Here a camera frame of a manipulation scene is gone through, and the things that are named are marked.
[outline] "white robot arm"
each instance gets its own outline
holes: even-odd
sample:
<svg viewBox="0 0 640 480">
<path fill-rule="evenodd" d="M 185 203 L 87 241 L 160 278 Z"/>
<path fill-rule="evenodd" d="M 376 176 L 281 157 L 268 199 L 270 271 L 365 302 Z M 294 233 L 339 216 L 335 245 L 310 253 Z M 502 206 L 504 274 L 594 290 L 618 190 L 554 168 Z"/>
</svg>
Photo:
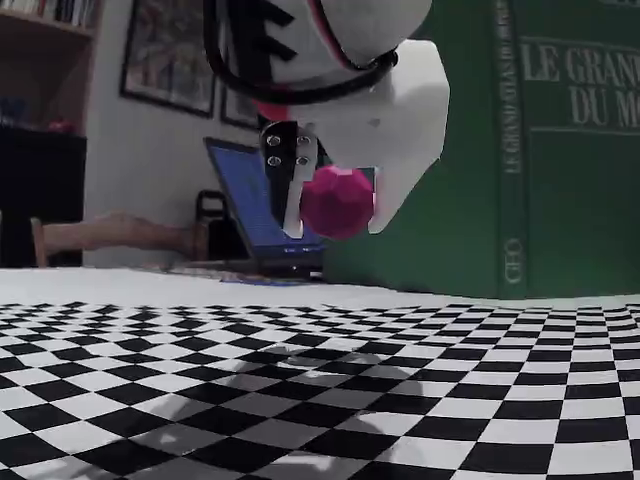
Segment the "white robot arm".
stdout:
<svg viewBox="0 0 640 480">
<path fill-rule="evenodd" d="M 320 149 L 339 167 L 376 169 L 374 234 L 440 157 L 449 84 L 436 46 L 407 40 L 430 9 L 431 0 L 204 0 L 209 63 L 265 119 L 272 211 L 290 237 L 302 236 L 302 186 Z"/>
</svg>

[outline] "black and white checkered surface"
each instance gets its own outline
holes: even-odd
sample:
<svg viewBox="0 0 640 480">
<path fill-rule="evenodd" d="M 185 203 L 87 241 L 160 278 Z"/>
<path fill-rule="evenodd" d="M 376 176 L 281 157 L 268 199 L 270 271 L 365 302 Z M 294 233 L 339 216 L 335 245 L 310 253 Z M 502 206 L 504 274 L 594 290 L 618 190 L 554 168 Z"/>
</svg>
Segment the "black and white checkered surface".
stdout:
<svg viewBox="0 0 640 480">
<path fill-rule="evenodd" d="M 0 306 L 0 480 L 632 479 L 639 316 Z"/>
</svg>

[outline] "bookshelf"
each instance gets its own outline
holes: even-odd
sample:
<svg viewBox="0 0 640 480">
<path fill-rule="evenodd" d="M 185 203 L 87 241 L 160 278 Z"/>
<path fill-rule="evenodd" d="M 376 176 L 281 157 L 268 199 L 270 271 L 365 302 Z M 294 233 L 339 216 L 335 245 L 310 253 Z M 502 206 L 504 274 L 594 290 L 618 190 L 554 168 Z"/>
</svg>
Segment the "bookshelf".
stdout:
<svg viewBox="0 0 640 480">
<path fill-rule="evenodd" d="M 42 0 L 71 8 L 67 17 L 38 11 L 41 0 L 14 1 L 0 0 L 0 123 L 19 102 L 19 126 L 42 130 L 63 118 L 83 135 L 102 0 Z M 72 18 L 74 2 L 89 1 L 91 15 Z"/>
</svg>

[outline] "white wall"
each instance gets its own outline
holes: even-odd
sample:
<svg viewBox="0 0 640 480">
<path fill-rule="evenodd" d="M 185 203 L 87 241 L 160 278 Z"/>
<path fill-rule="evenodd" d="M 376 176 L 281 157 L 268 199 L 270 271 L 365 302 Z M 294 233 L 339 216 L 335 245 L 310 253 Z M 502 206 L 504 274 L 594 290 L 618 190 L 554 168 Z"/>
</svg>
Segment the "white wall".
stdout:
<svg viewBox="0 0 640 480">
<path fill-rule="evenodd" d="M 132 0 L 106 0 L 90 89 L 85 218 L 126 211 L 167 225 L 193 221 L 197 192 L 217 189 L 202 138 L 245 144 L 255 133 L 119 97 L 119 81 Z M 219 108 L 216 105 L 216 117 Z M 163 252 L 106 249 L 85 256 L 88 265 L 164 261 Z"/>
</svg>

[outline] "framed picture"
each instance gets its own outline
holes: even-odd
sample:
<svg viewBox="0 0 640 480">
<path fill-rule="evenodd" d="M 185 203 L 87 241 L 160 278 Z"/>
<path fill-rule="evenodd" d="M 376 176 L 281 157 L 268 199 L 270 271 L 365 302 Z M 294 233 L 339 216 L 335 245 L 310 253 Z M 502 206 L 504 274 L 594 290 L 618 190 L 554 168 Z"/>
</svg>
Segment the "framed picture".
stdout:
<svg viewBox="0 0 640 480">
<path fill-rule="evenodd" d="M 225 61 L 229 64 L 229 50 L 225 54 Z M 220 121 L 227 125 L 244 128 L 246 130 L 259 130 L 258 109 L 253 102 L 242 95 L 222 85 L 220 98 Z"/>
<path fill-rule="evenodd" d="M 134 0 L 120 94 L 212 117 L 214 75 L 202 15 L 202 0 Z"/>
</svg>

